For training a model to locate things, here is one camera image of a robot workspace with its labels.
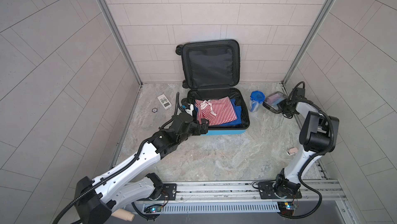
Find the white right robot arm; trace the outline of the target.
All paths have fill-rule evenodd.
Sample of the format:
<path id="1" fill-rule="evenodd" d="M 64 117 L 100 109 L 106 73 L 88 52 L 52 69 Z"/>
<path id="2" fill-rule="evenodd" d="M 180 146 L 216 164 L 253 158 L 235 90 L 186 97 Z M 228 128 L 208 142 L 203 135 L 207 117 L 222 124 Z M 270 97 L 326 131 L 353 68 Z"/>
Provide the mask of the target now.
<path id="1" fill-rule="evenodd" d="M 305 117 L 299 134 L 300 148 L 294 159 L 277 175 L 273 188 L 279 198 L 297 194 L 303 176 L 310 167 L 336 147 L 340 120 L 329 116 L 305 97 L 305 87 L 296 85 L 287 99 L 279 104 L 288 117 L 300 114 Z"/>

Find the blue suitcase black lining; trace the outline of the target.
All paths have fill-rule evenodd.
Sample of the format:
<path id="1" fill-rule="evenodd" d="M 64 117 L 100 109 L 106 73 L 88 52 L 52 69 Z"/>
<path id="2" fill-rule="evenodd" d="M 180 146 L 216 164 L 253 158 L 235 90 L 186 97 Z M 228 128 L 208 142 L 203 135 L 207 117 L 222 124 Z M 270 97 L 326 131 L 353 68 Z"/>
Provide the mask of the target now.
<path id="1" fill-rule="evenodd" d="M 185 100 L 212 100 L 229 97 L 242 108 L 241 124 L 210 126 L 207 135 L 240 135 L 250 126 L 249 111 L 242 93 L 235 88 L 240 80 L 240 46 L 236 40 L 190 42 L 176 46 L 181 56 L 185 80 L 189 89 Z"/>

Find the clear toiletry bag black trim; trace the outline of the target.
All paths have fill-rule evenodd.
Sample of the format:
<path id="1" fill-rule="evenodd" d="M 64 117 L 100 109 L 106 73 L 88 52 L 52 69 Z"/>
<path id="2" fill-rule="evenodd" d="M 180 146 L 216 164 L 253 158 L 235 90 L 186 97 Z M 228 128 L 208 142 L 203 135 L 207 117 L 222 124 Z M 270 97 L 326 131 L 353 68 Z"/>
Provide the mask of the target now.
<path id="1" fill-rule="evenodd" d="M 282 111 L 278 104 L 286 99 L 287 95 L 285 95 L 283 92 L 277 91 L 267 96 L 262 105 L 272 113 L 279 114 Z"/>

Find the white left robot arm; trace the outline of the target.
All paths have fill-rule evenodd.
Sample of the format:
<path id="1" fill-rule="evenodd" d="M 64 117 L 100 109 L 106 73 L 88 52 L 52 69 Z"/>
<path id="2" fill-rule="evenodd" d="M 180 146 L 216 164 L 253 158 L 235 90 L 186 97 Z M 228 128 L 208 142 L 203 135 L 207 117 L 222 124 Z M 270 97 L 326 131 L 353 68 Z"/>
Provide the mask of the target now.
<path id="1" fill-rule="evenodd" d="M 145 139 L 138 151 L 118 166 L 94 179 L 86 176 L 77 183 L 72 206 L 80 223 L 103 224 L 117 209 L 159 195 L 162 181 L 156 174 L 150 173 L 136 183 L 132 179 L 175 151 L 190 136 L 207 134 L 209 127 L 209 120 L 197 121 L 185 112 L 174 116 L 169 123 L 169 128 Z"/>

